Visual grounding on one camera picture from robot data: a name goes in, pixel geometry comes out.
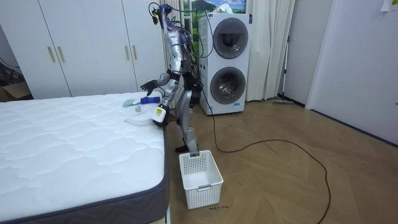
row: cardboard box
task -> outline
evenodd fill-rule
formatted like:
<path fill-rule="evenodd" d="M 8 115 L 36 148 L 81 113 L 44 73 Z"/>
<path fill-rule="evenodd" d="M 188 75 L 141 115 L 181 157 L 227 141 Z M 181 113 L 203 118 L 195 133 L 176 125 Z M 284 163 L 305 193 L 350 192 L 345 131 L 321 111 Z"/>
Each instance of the cardboard box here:
<path fill-rule="evenodd" d="M 32 94 L 26 82 L 20 82 L 8 86 L 0 86 L 0 102 L 14 100 L 31 100 Z"/>

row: dryer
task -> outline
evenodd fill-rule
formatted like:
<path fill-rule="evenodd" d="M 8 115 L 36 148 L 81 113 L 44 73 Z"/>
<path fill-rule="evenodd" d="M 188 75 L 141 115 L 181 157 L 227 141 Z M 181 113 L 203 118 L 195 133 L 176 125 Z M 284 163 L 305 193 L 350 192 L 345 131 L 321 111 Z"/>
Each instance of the dryer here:
<path fill-rule="evenodd" d="M 201 80 L 213 114 L 240 112 L 244 109 L 248 77 L 250 30 L 249 14 L 208 13 L 199 20 Z M 211 110 L 201 96 L 200 105 L 207 115 Z"/>

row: laundry basket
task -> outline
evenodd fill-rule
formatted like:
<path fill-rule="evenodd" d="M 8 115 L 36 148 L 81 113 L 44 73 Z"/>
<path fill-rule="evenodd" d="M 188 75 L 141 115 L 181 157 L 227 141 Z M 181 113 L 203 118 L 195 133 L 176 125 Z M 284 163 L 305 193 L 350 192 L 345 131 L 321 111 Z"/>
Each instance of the laundry basket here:
<path fill-rule="evenodd" d="M 224 180 L 209 150 L 200 151 L 196 157 L 181 154 L 180 169 L 188 209 L 220 202 Z"/>

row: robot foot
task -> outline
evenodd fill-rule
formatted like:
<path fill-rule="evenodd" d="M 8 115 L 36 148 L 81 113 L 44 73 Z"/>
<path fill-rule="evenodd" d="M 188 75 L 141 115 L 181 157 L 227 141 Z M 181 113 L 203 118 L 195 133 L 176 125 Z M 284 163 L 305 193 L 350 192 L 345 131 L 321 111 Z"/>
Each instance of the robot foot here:
<path fill-rule="evenodd" d="M 183 146 L 175 148 L 176 153 L 181 153 L 181 152 L 189 152 L 188 146 L 184 144 Z"/>

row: robot leg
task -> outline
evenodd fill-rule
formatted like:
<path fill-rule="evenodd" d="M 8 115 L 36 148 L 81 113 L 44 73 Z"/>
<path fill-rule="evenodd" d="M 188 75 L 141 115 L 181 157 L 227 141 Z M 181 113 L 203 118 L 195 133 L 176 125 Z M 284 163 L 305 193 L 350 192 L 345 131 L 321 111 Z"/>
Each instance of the robot leg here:
<path fill-rule="evenodd" d="M 189 151 L 191 156 L 199 156 L 198 152 L 198 140 L 195 134 L 195 130 L 190 126 L 192 120 L 192 108 L 191 108 L 191 97 L 192 91 L 182 90 L 180 93 L 177 104 L 175 107 L 175 117 L 177 119 L 177 126 L 184 141 L 184 146 L 176 148 L 176 152 L 187 152 Z"/>

